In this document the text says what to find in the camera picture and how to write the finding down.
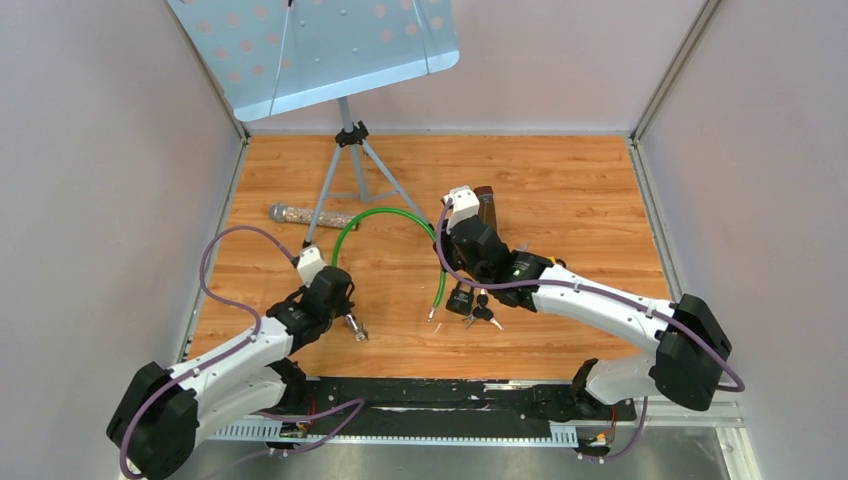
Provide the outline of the black padlock with keys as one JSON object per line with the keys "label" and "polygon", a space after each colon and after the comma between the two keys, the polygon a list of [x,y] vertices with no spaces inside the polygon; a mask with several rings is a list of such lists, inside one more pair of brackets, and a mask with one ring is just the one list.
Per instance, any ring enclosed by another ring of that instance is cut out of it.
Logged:
{"label": "black padlock with keys", "polygon": [[450,313],[463,317],[465,329],[475,323],[488,322],[503,331],[503,325],[488,307],[488,302],[489,296],[485,289],[477,291],[470,285],[457,282],[448,296],[445,308]]}

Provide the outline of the green cable lock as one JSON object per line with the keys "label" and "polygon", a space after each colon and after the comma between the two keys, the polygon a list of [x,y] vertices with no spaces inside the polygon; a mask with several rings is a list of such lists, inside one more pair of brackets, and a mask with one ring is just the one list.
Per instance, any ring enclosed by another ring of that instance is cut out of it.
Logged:
{"label": "green cable lock", "polygon": [[[395,208],[395,207],[372,208],[372,209],[366,210],[363,213],[354,215],[342,227],[341,232],[339,233],[339,235],[338,235],[338,237],[337,237],[337,239],[334,243],[333,249],[332,249],[332,256],[331,256],[331,265],[332,266],[338,265],[341,248],[343,246],[343,243],[344,243],[346,237],[349,235],[349,233],[351,231],[353,231],[361,223],[362,220],[365,220],[367,218],[370,218],[370,217],[376,216],[376,215],[392,215],[392,216],[402,217],[402,218],[405,218],[407,220],[410,220],[414,224],[419,226],[432,241],[436,240],[436,233],[435,233],[434,228],[428,222],[426,222],[425,220],[422,220],[419,216],[416,216],[413,213],[410,213],[410,212],[407,212],[405,210],[402,210],[400,208]],[[430,311],[428,313],[428,317],[427,317],[428,322],[432,321],[433,318],[435,317],[435,314],[436,314],[436,312],[437,312],[439,306],[441,305],[442,300],[445,296],[446,286],[447,286],[447,273],[443,268],[440,268],[439,283],[438,283],[436,295],[434,297],[434,300],[433,300],[432,305],[430,307]],[[344,321],[345,321],[346,325],[348,326],[348,328],[351,330],[351,333],[353,334],[353,337],[357,342],[363,343],[363,342],[367,342],[369,340],[368,332],[367,332],[364,324],[362,322],[358,321],[353,313],[345,314],[344,315]]]}

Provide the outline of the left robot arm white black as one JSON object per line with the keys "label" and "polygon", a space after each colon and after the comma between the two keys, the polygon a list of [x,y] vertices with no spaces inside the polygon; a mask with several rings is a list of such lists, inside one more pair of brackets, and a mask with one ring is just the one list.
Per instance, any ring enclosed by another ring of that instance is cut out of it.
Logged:
{"label": "left robot arm white black", "polygon": [[106,428],[120,462],[133,464],[139,478],[166,479],[203,441],[243,417],[275,406],[298,411],[305,375],[289,357],[350,314],[354,288],[349,273],[325,266],[216,349],[170,367],[142,366]]}

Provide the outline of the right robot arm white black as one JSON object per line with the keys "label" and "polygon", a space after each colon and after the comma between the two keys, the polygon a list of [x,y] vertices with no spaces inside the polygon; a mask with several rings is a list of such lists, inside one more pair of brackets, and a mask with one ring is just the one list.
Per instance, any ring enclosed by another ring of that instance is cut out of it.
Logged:
{"label": "right robot arm white black", "polygon": [[702,298],[663,300],[591,281],[548,257],[510,250],[479,216],[454,221],[443,210],[435,250],[448,274],[500,304],[579,321],[637,347],[639,354],[583,363],[571,403],[596,417],[624,399],[661,395],[694,411],[718,391],[746,385],[730,366],[732,343]]}

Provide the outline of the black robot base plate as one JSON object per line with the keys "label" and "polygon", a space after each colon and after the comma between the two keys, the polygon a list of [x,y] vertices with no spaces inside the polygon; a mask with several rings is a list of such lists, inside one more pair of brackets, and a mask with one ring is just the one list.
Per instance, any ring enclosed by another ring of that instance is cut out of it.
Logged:
{"label": "black robot base plate", "polygon": [[350,377],[308,379],[268,411],[306,416],[342,406],[309,429],[325,434],[346,418],[347,403],[355,399],[364,406],[343,428],[345,435],[542,438],[554,423],[609,424],[614,416],[633,416],[632,408],[605,406],[567,383]]}

